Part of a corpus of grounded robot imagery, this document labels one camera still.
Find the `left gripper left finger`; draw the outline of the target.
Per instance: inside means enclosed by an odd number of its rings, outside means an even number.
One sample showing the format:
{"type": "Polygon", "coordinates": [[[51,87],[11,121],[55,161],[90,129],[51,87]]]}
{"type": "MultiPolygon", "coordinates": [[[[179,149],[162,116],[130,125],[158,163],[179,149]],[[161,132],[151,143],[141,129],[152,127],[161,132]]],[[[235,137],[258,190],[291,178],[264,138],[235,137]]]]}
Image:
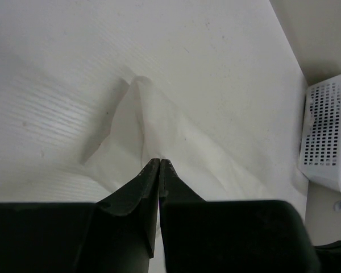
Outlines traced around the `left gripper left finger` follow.
{"type": "Polygon", "coordinates": [[[147,272],[159,159],[99,202],[0,202],[0,272],[147,272]]]}

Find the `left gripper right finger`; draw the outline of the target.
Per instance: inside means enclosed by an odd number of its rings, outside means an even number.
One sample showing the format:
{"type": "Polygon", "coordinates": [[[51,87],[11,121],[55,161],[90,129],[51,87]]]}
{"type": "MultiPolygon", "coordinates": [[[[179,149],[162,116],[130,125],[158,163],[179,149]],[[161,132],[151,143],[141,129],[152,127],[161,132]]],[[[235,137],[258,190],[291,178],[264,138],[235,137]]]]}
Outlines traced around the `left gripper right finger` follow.
{"type": "Polygon", "coordinates": [[[160,163],[160,226],[168,272],[320,272],[295,208],[281,200],[206,201],[160,163]]]}

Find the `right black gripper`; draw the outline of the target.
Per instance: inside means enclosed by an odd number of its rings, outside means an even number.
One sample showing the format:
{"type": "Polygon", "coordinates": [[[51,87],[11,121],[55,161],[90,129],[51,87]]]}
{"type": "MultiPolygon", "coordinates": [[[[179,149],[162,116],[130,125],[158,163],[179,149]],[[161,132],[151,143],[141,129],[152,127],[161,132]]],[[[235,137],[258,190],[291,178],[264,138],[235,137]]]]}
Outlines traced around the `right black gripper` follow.
{"type": "Polygon", "coordinates": [[[314,248],[321,264],[321,272],[341,272],[341,241],[314,248]]]}

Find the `white tank top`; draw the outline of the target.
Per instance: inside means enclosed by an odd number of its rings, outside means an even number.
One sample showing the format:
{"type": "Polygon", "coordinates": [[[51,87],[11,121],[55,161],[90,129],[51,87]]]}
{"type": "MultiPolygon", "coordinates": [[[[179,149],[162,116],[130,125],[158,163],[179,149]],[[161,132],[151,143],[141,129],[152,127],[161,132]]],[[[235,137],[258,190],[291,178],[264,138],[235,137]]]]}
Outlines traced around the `white tank top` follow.
{"type": "Polygon", "coordinates": [[[240,123],[227,125],[221,143],[149,78],[120,79],[82,153],[84,172],[115,191],[153,158],[170,160],[185,184],[207,200],[273,197],[256,166],[264,159],[259,143],[240,123]]]}

